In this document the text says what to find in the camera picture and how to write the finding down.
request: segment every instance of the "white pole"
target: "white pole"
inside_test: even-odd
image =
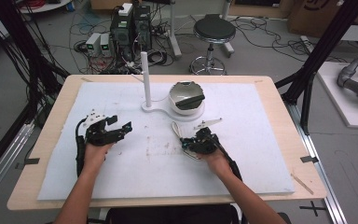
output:
[[[175,36],[175,1],[171,0],[171,35]]]
[[[231,0],[226,0],[225,4],[223,4],[223,12],[222,12],[223,20],[227,20],[227,15],[228,15],[230,5],[231,5]]]
[[[149,66],[147,62],[147,53],[144,51],[141,52],[141,63],[142,63],[142,71],[144,75],[146,107],[150,107],[152,106],[152,100],[150,97]]]

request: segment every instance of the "human hand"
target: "human hand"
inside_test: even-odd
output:
[[[197,154],[197,157],[208,162],[209,169],[217,176],[232,174],[228,161],[222,151],[217,149],[211,154]]]
[[[96,147],[93,144],[87,144],[82,174],[90,173],[92,175],[97,175],[100,172],[101,166],[103,165],[108,149],[112,146],[113,143],[102,147]]]

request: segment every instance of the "black metal bar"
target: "black metal bar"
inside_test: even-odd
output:
[[[287,82],[292,80],[292,85],[289,87],[289,90],[282,95],[283,100],[289,104],[296,102],[301,93],[307,90],[307,93],[304,94],[304,104],[303,109],[301,110],[301,127],[307,129],[305,132],[306,134],[308,134],[312,81],[319,68],[331,51],[333,51],[336,44],[341,40],[342,36],[348,31],[357,16],[358,0],[346,0],[335,18],[327,27],[309,58],[305,61],[303,67],[295,76],[291,75],[287,79],[283,79],[276,83],[276,86],[279,88],[282,84],[288,84]]]

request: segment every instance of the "stool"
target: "stool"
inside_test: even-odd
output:
[[[226,75],[225,65],[213,57],[213,44],[224,44],[235,36],[235,26],[231,22],[220,19],[219,15],[206,15],[194,25],[194,35],[208,42],[207,55],[196,58],[190,64],[190,72],[194,75]]]

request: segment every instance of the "metal frame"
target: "metal frame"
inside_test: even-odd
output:
[[[0,182],[5,177],[8,169],[16,160],[17,156],[21,152],[31,133],[34,131],[34,123],[23,124],[17,135],[14,137],[10,146],[0,160]]]
[[[339,202],[337,200],[336,194],[333,191],[332,186],[330,185],[330,182],[327,178],[326,172],[324,171],[324,167],[322,166],[322,162],[319,160],[318,152],[316,151],[315,146],[312,143],[312,140],[310,139],[310,136],[304,132],[304,130],[301,128],[300,124],[300,112],[298,111],[298,108],[295,105],[289,105],[286,104],[287,111],[289,112],[290,116],[292,117],[293,123],[296,125],[298,134],[300,135],[301,139],[303,140],[304,146],[309,152],[310,156],[312,158],[317,158],[318,162],[315,162],[315,168],[316,171],[319,174],[319,177],[322,179],[322,182],[324,183],[324,187],[327,190],[327,197],[324,199],[324,202],[326,204],[328,213],[330,217],[332,218],[333,223],[335,224],[345,224],[347,223],[347,220],[344,216],[344,213],[341,210],[341,207],[339,205]]]
[[[304,92],[300,125],[305,134],[310,134],[308,131],[308,118],[310,115],[310,97],[313,79],[357,16],[358,0],[346,0],[304,65],[296,73],[275,83],[277,89],[292,83],[289,90],[282,95],[283,100],[290,105],[295,105],[298,97]]]

